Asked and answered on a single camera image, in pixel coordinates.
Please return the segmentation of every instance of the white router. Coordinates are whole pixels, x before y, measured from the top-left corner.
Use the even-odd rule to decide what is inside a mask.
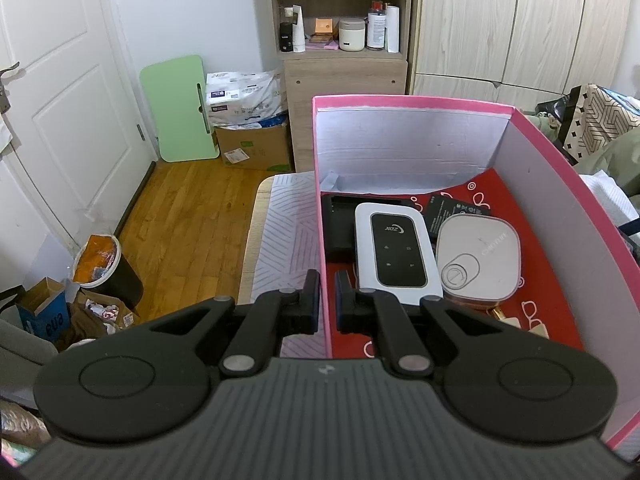
[[[355,213],[358,286],[400,303],[442,298],[440,273],[422,215],[412,207],[363,203]]]

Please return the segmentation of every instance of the wardrobe door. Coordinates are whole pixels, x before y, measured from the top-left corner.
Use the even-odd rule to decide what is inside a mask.
[[[422,0],[415,71],[500,81],[516,0]]]
[[[518,0],[503,83],[562,92],[584,0]]]
[[[498,95],[498,91],[490,81],[416,74],[414,95],[455,97],[457,99],[473,99],[493,103]]]
[[[630,0],[584,1],[582,25],[565,93],[587,83],[611,85],[625,40],[629,4]]]
[[[521,86],[500,85],[496,102],[502,103],[503,105],[515,106],[526,112],[533,112],[537,104],[553,101],[560,97],[562,97],[560,94],[545,92],[543,90],[534,90],[533,88],[523,88]]]

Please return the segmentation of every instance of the circular pad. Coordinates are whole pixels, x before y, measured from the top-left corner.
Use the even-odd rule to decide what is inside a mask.
[[[97,397],[118,399],[142,392],[151,385],[155,377],[155,368],[142,359],[105,357],[82,370],[80,384]]]
[[[554,444],[604,428],[618,389],[597,359],[515,328],[465,339],[446,369],[444,394],[479,431]]]
[[[42,369],[34,397],[55,434],[124,444],[185,423],[209,389],[208,368],[181,338],[129,330],[62,352]]]
[[[527,400],[551,400],[571,389],[573,380],[562,365],[544,359],[517,359],[505,364],[498,381],[511,395]]]

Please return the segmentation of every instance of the bottle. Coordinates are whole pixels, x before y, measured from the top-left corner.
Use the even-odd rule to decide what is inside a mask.
[[[386,14],[380,0],[373,1],[369,11],[367,26],[367,48],[369,50],[385,49]]]
[[[280,9],[280,51],[293,52],[293,7]]]

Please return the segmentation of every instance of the tissue package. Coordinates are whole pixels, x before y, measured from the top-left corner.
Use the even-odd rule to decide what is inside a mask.
[[[280,72],[221,72],[207,75],[205,104],[209,126],[257,123],[287,111]]]

